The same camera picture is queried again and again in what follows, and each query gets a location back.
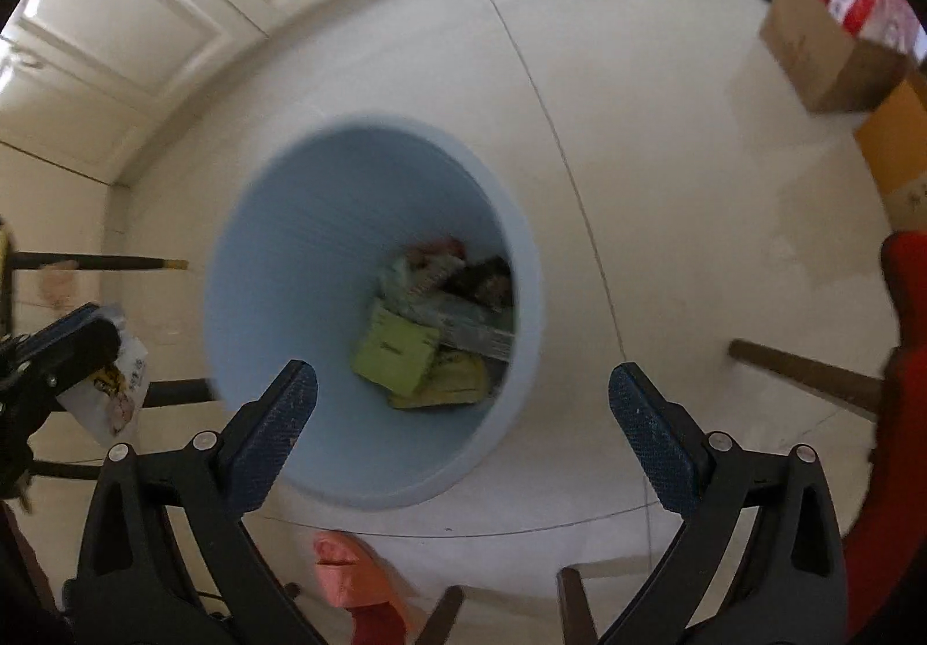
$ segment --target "slipper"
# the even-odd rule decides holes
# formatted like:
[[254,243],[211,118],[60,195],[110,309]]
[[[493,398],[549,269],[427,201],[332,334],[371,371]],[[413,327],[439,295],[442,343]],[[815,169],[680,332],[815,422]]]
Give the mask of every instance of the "slipper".
[[410,629],[405,603],[386,572],[360,543],[343,533],[324,530],[315,534],[312,547],[319,557],[315,577],[329,605],[342,609],[388,603]]

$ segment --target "brown cardboard box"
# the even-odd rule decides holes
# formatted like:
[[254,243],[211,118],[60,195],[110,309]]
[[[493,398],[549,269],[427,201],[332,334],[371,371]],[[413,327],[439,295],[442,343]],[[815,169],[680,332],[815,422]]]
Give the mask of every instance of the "brown cardboard box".
[[927,79],[911,72],[856,130],[894,229],[927,229]]
[[823,0],[772,0],[760,37],[808,111],[867,111],[910,69],[902,54],[857,39]]

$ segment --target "chair leg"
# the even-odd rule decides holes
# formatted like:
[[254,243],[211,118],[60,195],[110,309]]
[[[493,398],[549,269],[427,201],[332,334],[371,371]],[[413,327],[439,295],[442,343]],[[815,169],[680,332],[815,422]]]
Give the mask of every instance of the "chair leg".
[[457,614],[464,605],[464,591],[459,585],[444,591],[434,611],[425,622],[422,633],[416,637],[415,645],[444,645],[451,637],[451,628],[457,621]]
[[564,645],[595,645],[599,642],[582,577],[572,567],[557,573],[557,598],[560,624],[564,628]]
[[13,270],[32,271],[64,261],[74,261],[79,271],[156,271],[161,268],[186,270],[187,261],[138,256],[82,256],[77,253],[12,253]]
[[822,399],[849,409],[867,420],[876,421],[879,402],[882,401],[881,379],[870,378],[817,360],[801,358],[744,339],[731,341],[728,354],[735,360],[762,367],[763,370],[782,376],[794,384],[813,389],[812,393]]

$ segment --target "red package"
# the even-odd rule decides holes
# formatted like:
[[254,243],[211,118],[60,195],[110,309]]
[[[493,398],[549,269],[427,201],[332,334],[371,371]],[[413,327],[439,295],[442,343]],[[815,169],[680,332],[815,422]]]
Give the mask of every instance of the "red package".
[[833,18],[850,35],[902,54],[910,53],[921,23],[906,0],[827,0]]

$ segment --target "trash can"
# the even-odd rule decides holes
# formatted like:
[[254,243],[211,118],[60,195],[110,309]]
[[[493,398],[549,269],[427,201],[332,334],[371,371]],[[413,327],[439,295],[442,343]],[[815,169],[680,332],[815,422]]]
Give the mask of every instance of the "trash can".
[[[453,235],[468,258],[502,254],[516,342],[498,393],[469,407],[400,411],[351,371],[377,272],[407,245]],[[459,141],[409,120],[363,117],[309,134],[258,176],[207,279],[211,374],[231,407],[292,358],[314,367],[316,409],[284,467],[312,495],[359,509],[425,501],[493,449],[530,394],[543,331],[541,261],[527,219]]]

